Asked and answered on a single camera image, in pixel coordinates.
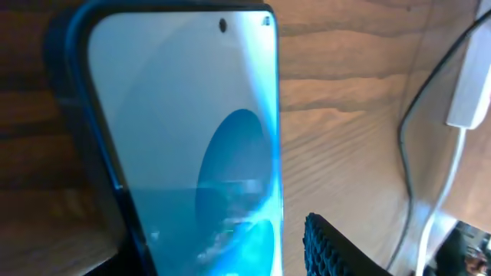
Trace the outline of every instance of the phone bezel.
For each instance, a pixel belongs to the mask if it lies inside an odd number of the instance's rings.
[[[272,8],[267,4],[192,4],[187,5],[166,4],[159,5],[150,3],[114,3],[114,2],[95,2],[83,5],[72,18],[68,26],[67,37],[65,41],[65,63],[72,84],[76,87],[77,98],[84,109],[86,123],[91,128],[99,154],[104,160],[105,170],[109,182],[112,184],[114,197],[120,208],[120,213],[124,218],[127,230],[138,251],[143,269],[147,274],[157,275],[157,270],[149,248],[146,243],[143,229],[138,218],[138,214],[131,198],[126,179],[124,178],[117,151],[115,150],[113,140],[110,136],[107,121],[104,118],[100,101],[91,80],[91,74],[88,67],[87,45],[88,40],[94,27],[104,18],[117,13],[128,12],[240,12],[240,11],[267,11],[273,18],[275,14]],[[279,116],[279,64],[278,64],[278,30],[276,33],[275,52],[276,58],[276,81],[278,90],[277,100],[277,120],[278,133],[280,133],[280,116]]]

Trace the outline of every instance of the smartphone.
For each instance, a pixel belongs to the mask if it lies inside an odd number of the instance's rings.
[[[58,103],[146,273],[282,275],[271,8],[90,3],[50,29]]]

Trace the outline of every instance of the phone camera lens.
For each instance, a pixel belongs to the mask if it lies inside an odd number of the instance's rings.
[[[219,27],[220,27],[220,31],[222,33],[226,32],[227,30],[227,21],[225,21],[225,19],[220,19],[220,22],[219,22]]]

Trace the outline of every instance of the black ridged object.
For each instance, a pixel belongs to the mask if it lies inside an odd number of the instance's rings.
[[[307,276],[390,276],[321,215],[307,216],[303,242]]]

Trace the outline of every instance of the wooden surface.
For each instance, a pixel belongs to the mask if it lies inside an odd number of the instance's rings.
[[[69,2],[76,1],[0,4],[2,275],[76,274],[114,253],[43,74],[43,30]],[[281,36],[285,275],[305,274],[302,235],[309,212],[323,215],[385,266],[407,214],[396,144],[400,112],[472,21],[476,1],[269,4]],[[458,74],[458,62],[455,67],[449,79]],[[485,226],[479,222],[488,223],[491,213],[483,211],[491,207],[480,192],[489,190],[491,117],[484,125],[470,133],[458,176],[455,190],[465,196],[452,194],[446,207],[477,226]],[[424,206],[418,203],[416,213],[424,214]],[[436,236],[441,239],[451,224],[442,222]],[[418,219],[411,227],[397,275],[414,262]]]

